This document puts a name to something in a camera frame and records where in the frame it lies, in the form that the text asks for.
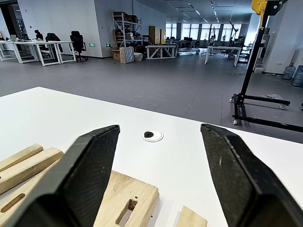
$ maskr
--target white table frame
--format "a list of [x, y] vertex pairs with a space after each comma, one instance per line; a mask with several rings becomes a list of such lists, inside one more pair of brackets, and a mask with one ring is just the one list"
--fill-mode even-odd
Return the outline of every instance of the white table frame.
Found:
[[208, 46], [204, 65], [207, 64], [209, 52], [210, 52], [210, 50], [213, 50], [213, 49], [238, 50], [237, 57], [235, 57], [235, 63], [233, 64], [234, 67], [237, 66], [242, 48], [241, 47], [230, 47], [230, 46]]
[[17, 59], [17, 56], [16, 55], [11, 55], [11, 54], [4, 54], [4, 47], [3, 47], [3, 43], [0, 43], [0, 60], [1, 61], [6, 61], [6, 60], [12, 60], [12, 59]]
[[[63, 63], [67, 63], [67, 62], [71, 62], [71, 61], [76, 61], [76, 56], [75, 56], [75, 51], [72, 48], [72, 55], [73, 55], [73, 59], [72, 60], [66, 60], [63, 61], [62, 59], [62, 54], [59, 50], [59, 45], [60, 44], [72, 44], [72, 41], [49, 41], [49, 42], [7, 42], [7, 41], [0, 41], [0, 44], [12, 44], [13, 48], [14, 48], [14, 52], [16, 54], [16, 58], [18, 59], [18, 62], [20, 64], [26, 63], [26, 62], [32, 62], [32, 61], [41, 61], [42, 66], [47, 66], [47, 65], [54, 65], [54, 64], [63, 64]], [[17, 44], [20, 45], [28, 45], [30, 52], [32, 54], [32, 56], [34, 57], [34, 59], [30, 59], [30, 60], [23, 60], [20, 56]], [[49, 49], [49, 53], [51, 55], [50, 58], [44, 59], [42, 56], [42, 52], [39, 48], [39, 45], [47, 45], [48, 49]], [[54, 45], [55, 48], [55, 52], [57, 55], [57, 59], [58, 61], [56, 62], [50, 62], [50, 63], [45, 63], [44, 60], [48, 60], [48, 59], [54, 59], [54, 53], [53, 53], [53, 49], [52, 49], [52, 45]], [[16, 58], [1, 58], [1, 61], [3, 60], [11, 60], [11, 59], [16, 59]]]
[[[156, 48], [156, 50], [152, 53], [150, 56], [150, 48]], [[166, 58], [176, 58], [175, 56], [175, 48], [176, 46], [172, 45], [149, 45], [146, 46], [146, 51], [147, 51], [147, 58], [148, 60], [151, 59], [166, 59]], [[155, 54], [160, 50], [160, 57], [159, 58], [154, 58]], [[168, 54], [169, 57], [163, 57], [163, 50]]]

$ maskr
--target yellow hoist arm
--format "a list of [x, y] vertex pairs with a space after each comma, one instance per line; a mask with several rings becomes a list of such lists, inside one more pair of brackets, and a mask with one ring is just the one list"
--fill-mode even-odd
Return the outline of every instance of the yellow hoist arm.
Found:
[[267, 5], [267, 0], [252, 0], [251, 3], [251, 8], [256, 12], [257, 15], [261, 15], [259, 28], [262, 28], [262, 21], [263, 21], [266, 5]]

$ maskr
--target doorway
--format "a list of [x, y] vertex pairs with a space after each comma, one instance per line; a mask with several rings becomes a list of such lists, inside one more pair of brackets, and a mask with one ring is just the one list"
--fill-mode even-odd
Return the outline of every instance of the doorway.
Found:
[[16, 0], [0, 2], [0, 9], [9, 35], [16, 35], [19, 39], [28, 39], [18, 2]]

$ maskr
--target office desk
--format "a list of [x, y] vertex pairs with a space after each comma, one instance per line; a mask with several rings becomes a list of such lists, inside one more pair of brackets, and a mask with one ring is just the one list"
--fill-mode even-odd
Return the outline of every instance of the office desk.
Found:
[[[72, 41], [49, 41], [49, 42], [46, 42], [46, 41], [31, 41], [31, 42], [0, 41], [0, 44], [12, 44], [13, 48], [14, 48], [14, 52], [15, 52], [16, 57], [17, 57], [20, 64], [23, 64], [23, 63], [26, 63], [26, 62], [32, 62], [32, 61], [41, 61], [43, 66], [47, 66], [47, 65], [63, 64], [63, 63], [66, 63], [66, 62], [76, 61], [75, 52], [74, 52], [73, 48], [71, 48], [71, 51], [72, 51], [72, 54], [73, 54], [73, 59], [72, 60], [63, 61], [62, 54], [59, 51], [59, 45], [60, 44], [69, 44], [69, 45], [71, 45]], [[32, 56], [34, 57], [34, 59], [23, 60], [20, 56], [17, 44], [19, 44], [19, 45], [28, 45], [29, 49], [30, 49], [30, 52], [31, 52]], [[47, 59], [43, 58], [41, 50], [39, 48], [39, 45], [47, 45], [47, 47], [49, 49], [49, 52], [50, 52], [50, 55], [51, 55], [51, 57], [48, 58], [48, 59], [54, 59], [55, 58], [54, 55], [56, 54], [57, 61], [56, 62], [45, 63], [44, 60], [47, 60]]]
[[[148, 60], [150, 59], [165, 59], [165, 58], [176, 58], [175, 55], [175, 49], [176, 46], [174, 45], [149, 45], [146, 46], [146, 51], [147, 51], [147, 58]], [[155, 48], [155, 51], [153, 51], [152, 55], [150, 56], [150, 48]], [[168, 54], [168, 57], [163, 57], [163, 50]], [[160, 51], [160, 57], [159, 58], [154, 58], [155, 54]]]
[[238, 50], [238, 53], [237, 53], [237, 57], [235, 58], [235, 63], [234, 63], [234, 66], [236, 67], [237, 64], [238, 64], [238, 60], [239, 60], [239, 57], [240, 57], [240, 53], [241, 53], [241, 50], [242, 48], [241, 47], [229, 47], [229, 46], [208, 46], [207, 47], [207, 52], [206, 52], [206, 58], [205, 58], [205, 65], [207, 64], [207, 61], [208, 61], [208, 54], [209, 54], [209, 51], [211, 49], [221, 49], [221, 50]]
[[[0, 97], [0, 106], [0, 160], [34, 143], [65, 152], [80, 135], [119, 124], [113, 170], [159, 189], [150, 227], [176, 226], [182, 206], [207, 219], [208, 227], [227, 227], [207, 162], [201, 122], [41, 87]], [[161, 130], [163, 139], [143, 140], [150, 129]], [[303, 208], [303, 144], [229, 130], [242, 137]]]

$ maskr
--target ceiling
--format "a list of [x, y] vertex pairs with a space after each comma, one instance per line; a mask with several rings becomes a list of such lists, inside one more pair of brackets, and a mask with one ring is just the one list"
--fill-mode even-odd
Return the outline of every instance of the ceiling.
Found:
[[166, 14], [169, 23], [248, 24], [251, 0], [137, 0]]

